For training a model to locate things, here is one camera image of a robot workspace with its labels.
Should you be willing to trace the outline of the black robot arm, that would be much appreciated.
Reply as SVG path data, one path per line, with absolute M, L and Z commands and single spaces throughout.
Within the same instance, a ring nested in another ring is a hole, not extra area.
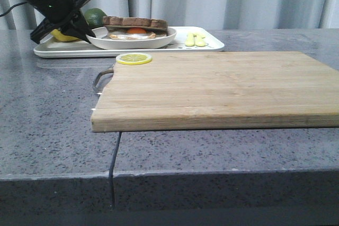
M 44 20 L 31 32 L 35 43 L 54 29 L 62 34 L 89 42 L 95 34 L 86 22 L 81 8 L 90 0 L 25 0 L 44 16 Z

